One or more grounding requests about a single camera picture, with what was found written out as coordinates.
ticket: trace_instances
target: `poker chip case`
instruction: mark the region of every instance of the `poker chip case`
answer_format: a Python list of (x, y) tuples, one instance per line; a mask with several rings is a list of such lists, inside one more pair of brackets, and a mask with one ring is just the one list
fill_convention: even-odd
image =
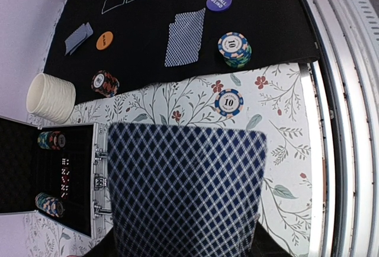
[[(66, 136), (62, 150), (38, 146), (44, 131)], [(39, 211), (63, 226), (96, 239), (105, 236), (104, 208), (107, 187), (107, 128), (88, 123), (37, 127), (0, 117), (0, 214)], [(62, 161), (69, 160), (68, 197), (61, 199)], [(36, 207), (36, 196), (44, 192), (57, 197), (64, 215), (52, 217)]]

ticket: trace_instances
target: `leaf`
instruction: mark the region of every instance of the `leaf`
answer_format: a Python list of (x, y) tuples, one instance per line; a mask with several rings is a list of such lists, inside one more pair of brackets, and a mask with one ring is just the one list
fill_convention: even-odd
[(273, 190), (274, 195), (286, 199), (297, 199), (291, 193), (291, 191), (283, 185), (276, 185)]
[(147, 119), (147, 115), (145, 113), (139, 114), (132, 122), (141, 122)]
[(237, 86), (241, 86), (241, 81), (238, 79), (237, 76), (234, 75), (234, 73), (231, 73), (231, 74), (230, 74), (230, 78), (231, 78), (232, 81), (235, 83), (235, 85), (237, 85)]
[(247, 129), (247, 130), (251, 130), (252, 128), (255, 128), (256, 125), (258, 125), (260, 121), (262, 121), (262, 116), (259, 115), (259, 114), (254, 115), (254, 116), (250, 119), (248, 125), (246, 126), (246, 129)]
[(166, 126), (168, 125), (165, 116), (163, 116), (162, 114), (160, 114), (160, 121), (162, 122), (163, 125), (166, 125)]
[(60, 238), (64, 238), (66, 240), (71, 239), (71, 237), (67, 233), (64, 233), (64, 232), (62, 232), (62, 236)]

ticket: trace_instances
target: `blue poker chip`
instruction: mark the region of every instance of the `blue poker chip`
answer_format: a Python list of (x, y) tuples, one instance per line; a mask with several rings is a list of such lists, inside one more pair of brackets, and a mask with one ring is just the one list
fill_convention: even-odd
[(214, 102), (216, 111), (227, 118), (238, 115), (243, 108), (243, 97), (235, 89), (222, 90)]
[(218, 42), (219, 52), (227, 59), (238, 59), (243, 57), (246, 54), (248, 47), (248, 40), (244, 35), (237, 32), (226, 33)]

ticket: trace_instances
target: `black poker mat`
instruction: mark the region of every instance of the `black poker mat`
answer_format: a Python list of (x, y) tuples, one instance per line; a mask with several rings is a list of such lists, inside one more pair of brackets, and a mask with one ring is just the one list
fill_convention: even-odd
[[(230, 31), (242, 33), (252, 47), (252, 59), (243, 69), (285, 62), (313, 62), (319, 58), (315, 39), (300, 0), (233, 0), (229, 10), (207, 10), (199, 61), (166, 68), (168, 27), (175, 14), (198, 11), (207, 0), (68, 0), (56, 26), (45, 73), (71, 81), (76, 103), (102, 98), (91, 80), (107, 70), (120, 81), (119, 93), (154, 82), (181, 81), (197, 75), (234, 72), (217, 50), (219, 38)], [(71, 56), (65, 40), (89, 22), (94, 35)], [(109, 48), (96, 48), (98, 37), (112, 31)]]

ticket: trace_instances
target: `floral tablecloth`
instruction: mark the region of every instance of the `floral tablecloth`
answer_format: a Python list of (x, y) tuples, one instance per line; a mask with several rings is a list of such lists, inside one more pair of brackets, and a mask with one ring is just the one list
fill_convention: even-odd
[[(224, 89), (243, 97), (239, 114), (227, 118), (214, 102)], [(67, 124), (138, 122), (257, 130), (266, 133), (268, 156), (260, 222), (293, 256), (309, 251), (312, 182), (309, 125), (297, 64), (270, 66), (226, 75), (200, 76), (155, 84), (141, 90), (75, 106)], [(29, 122), (46, 125), (30, 116)], [(111, 217), (107, 218), (109, 231)], [(90, 240), (40, 214), (26, 214), (29, 256), (81, 256), (99, 240)]]

